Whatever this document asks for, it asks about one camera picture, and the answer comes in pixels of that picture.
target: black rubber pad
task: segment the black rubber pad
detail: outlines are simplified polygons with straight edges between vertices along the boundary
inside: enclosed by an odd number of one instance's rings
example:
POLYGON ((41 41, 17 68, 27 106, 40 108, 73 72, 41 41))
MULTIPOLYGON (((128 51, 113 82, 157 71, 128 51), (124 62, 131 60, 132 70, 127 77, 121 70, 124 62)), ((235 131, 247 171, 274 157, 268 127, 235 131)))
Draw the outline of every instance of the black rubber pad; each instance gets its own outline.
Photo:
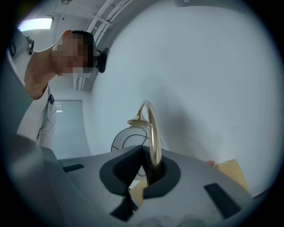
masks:
POLYGON ((80 168, 84 168, 84 166, 82 164, 76 164, 76 165, 65 166, 62 169, 64 170, 64 172, 71 172, 80 168))
POLYGON ((204 186, 204 189, 207 191, 224 218, 229 218, 241 210, 217 183, 208 184, 204 186))

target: white wall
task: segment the white wall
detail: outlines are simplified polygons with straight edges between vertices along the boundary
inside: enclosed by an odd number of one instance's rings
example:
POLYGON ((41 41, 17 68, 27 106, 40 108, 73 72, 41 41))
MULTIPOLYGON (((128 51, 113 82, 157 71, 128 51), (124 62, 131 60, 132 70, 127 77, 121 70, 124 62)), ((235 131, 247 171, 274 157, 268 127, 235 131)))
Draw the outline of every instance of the white wall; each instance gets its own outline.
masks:
POLYGON ((97 153, 149 99, 166 149, 236 158, 252 195, 269 187, 282 160, 283 71, 268 34, 243 12, 161 1, 137 16, 94 83, 97 153))

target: ear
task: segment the ear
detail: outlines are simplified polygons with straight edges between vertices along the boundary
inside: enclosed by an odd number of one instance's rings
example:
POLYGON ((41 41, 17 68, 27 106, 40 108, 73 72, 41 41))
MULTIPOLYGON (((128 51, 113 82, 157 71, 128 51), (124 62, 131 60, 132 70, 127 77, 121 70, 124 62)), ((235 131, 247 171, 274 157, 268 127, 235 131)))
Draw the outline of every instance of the ear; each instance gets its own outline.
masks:
POLYGON ((67 36, 68 36, 70 33, 72 33, 72 30, 67 30, 67 31, 65 31, 64 33, 61 34, 60 38, 63 38, 63 39, 67 38, 67 36))

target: fluorescent light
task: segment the fluorescent light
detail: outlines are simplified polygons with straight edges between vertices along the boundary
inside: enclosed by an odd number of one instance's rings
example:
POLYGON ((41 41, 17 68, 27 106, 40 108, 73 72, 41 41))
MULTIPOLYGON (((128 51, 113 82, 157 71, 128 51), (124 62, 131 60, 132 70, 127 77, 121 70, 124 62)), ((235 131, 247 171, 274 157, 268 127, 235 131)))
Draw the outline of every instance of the fluorescent light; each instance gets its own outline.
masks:
POLYGON ((23 21, 18 29, 21 31, 34 30, 34 29, 50 29, 52 18, 37 18, 23 21))

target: man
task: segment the man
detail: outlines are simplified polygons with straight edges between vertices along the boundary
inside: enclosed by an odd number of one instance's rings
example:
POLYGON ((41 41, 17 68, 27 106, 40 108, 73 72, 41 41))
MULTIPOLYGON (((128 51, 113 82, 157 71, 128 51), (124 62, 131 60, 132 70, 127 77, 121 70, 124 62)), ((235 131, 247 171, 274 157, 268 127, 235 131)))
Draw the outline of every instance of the man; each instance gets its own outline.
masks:
POLYGON ((97 57, 91 33, 65 31, 60 39, 44 51, 26 51, 14 59, 20 80, 33 102, 25 113, 17 134, 37 141, 39 146, 51 148, 56 124, 56 107, 49 81, 56 75, 90 72, 97 57))

